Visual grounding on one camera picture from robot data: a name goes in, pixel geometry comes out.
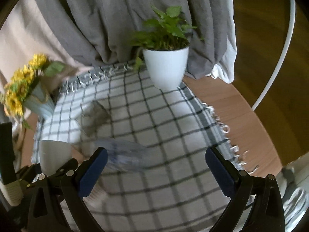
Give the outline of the white frosted cup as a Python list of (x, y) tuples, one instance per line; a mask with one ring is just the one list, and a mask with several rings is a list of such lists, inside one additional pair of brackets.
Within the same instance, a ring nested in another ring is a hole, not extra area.
[(56, 169), (72, 158), (71, 145), (62, 141), (41, 140), (39, 158), (44, 169)]

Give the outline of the smoky grey glass cup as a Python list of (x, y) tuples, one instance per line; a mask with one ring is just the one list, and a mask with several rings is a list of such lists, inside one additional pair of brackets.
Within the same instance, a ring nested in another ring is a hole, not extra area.
[(111, 119), (107, 109), (98, 101), (80, 104), (80, 110), (74, 120), (87, 136), (91, 136), (98, 127), (108, 123)]

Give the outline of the light blue ribbed vase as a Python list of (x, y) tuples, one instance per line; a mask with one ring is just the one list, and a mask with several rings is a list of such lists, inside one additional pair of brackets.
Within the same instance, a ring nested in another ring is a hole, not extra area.
[(48, 90), (41, 82), (29, 93), (23, 106), (44, 119), (51, 117), (55, 109)]

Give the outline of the yellow sunflower bouquet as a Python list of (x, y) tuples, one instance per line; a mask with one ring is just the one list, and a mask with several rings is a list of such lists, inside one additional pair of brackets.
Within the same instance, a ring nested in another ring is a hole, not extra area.
[(23, 106), (23, 102), (42, 78), (54, 77), (64, 69), (65, 64), (62, 62), (52, 61), (43, 53), (34, 54), (23, 68), (14, 72), (10, 81), (4, 86), (1, 103), (5, 115), (21, 123), (23, 127), (29, 128), (30, 125), (25, 118), (27, 108)]

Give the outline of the checkered white black tablecloth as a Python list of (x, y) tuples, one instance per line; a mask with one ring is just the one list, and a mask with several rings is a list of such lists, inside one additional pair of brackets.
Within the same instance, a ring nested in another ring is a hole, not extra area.
[[(74, 118), (80, 104), (91, 101), (102, 104), (111, 119), (87, 136)], [(102, 172), (99, 181), (108, 197), (90, 211), (105, 231), (209, 231), (229, 198), (208, 169), (206, 150), (216, 148), (240, 168), (228, 127), (213, 115), (185, 84), (163, 92), (147, 71), (135, 73), (128, 65), (95, 68), (61, 84), (54, 114), (39, 120), (34, 140), (68, 142), (86, 157), (99, 138), (148, 149), (141, 171), (106, 167)]]

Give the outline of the grey curtain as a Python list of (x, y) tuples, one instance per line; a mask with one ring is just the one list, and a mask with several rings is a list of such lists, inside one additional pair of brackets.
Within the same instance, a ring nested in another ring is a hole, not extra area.
[(187, 74), (234, 80), (237, 56), (233, 0), (35, 0), (56, 39), (76, 61), (102, 66), (133, 59), (129, 43), (153, 7), (181, 6), (194, 26)]

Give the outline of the white plant pot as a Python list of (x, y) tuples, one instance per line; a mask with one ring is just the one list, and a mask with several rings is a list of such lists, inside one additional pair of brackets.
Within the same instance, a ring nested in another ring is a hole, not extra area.
[(176, 89), (185, 74), (189, 47), (174, 51), (143, 50), (144, 61), (154, 86), (163, 91)]

